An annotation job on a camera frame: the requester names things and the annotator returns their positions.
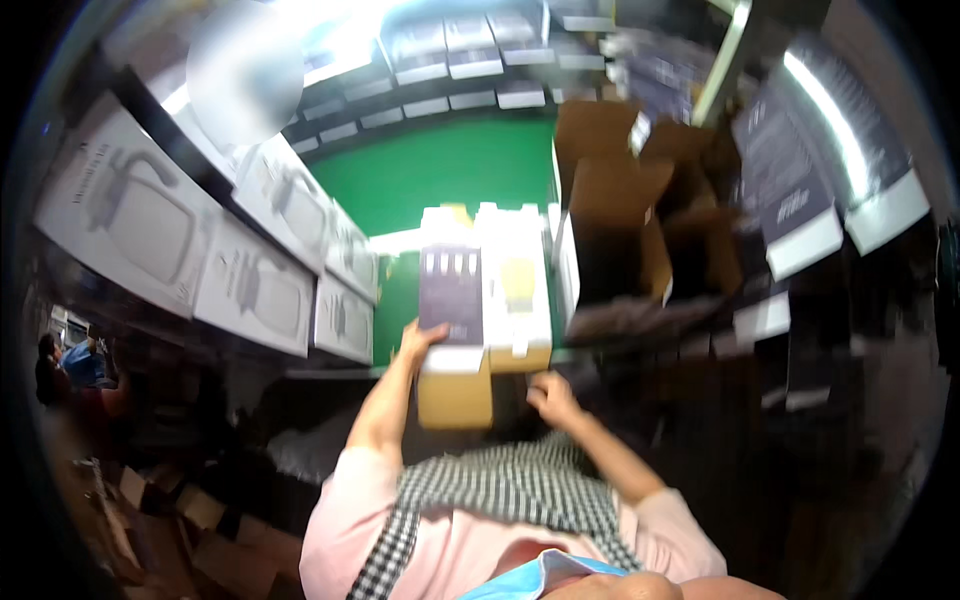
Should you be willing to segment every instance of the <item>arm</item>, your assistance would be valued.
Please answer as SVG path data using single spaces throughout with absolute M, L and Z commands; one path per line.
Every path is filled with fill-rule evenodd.
M 407 422 L 410 385 L 431 344 L 446 337 L 449 327 L 439 325 L 421 331 L 416 321 L 403 329 L 400 351 L 360 407 L 347 447 L 364 446 L 382 453 L 398 467 L 403 466 L 400 442 Z
M 534 377 L 527 394 L 550 426 L 565 431 L 587 453 L 606 479 L 631 505 L 666 486 L 640 457 L 577 404 L 570 384 L 554 372 Z

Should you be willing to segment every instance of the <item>houndstooth apron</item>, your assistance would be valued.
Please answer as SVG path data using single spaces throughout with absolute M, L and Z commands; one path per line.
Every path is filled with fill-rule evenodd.
M 386 600 L 410 560 L 420 511 L 459 508 L 508 523 L 585 535 L 607 562 L 643 568 L 620 538 L 610 487 L 584 474 L 587 455 L 566 434 L 439 456 L 400 475 L 394 508 L 348 598 Z

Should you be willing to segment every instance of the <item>white product box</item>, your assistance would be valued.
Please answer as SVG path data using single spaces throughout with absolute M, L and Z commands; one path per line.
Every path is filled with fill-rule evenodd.
M 65 148 L 36 226 L 101 276 L 189 319 L 223 209 L 112 95 L 91 109 Z
M 373 362 L 373 307 L 336 277 L 317 283 L 313 346 L 369 365 Z
M 233 201 L 314 273 L 324 272 L 333 202 L 279 133 L 257 146 L 238 173 Z
M 313 292 L 313 274 L 224 212 L 210 243 L 194 316 L 258 344 L 306 356 Z
M 379 259 L 363 231 L 334 201 L 333 235 L 326 268 L 372 304 L 377 303 Z
M 553 335 L 543 259 L 544 219 L 535 204 L 502 210 L 480 203 L 474 228 L 483 264 L 483 335 L 491 369 L 550 355 Z

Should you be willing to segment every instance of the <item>box stack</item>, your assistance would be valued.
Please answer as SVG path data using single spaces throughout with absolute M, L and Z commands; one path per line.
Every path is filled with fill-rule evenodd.
M 735 148 L 718 131 L 666 118 L 634 156 L 628 140 L 646 122 L 636 104 L 560 107 L 556 184 L 566 214 L 553 259 L 568 342 L 677 331 L 741 286 L 736 212 L 718 202 L 739 168 Z

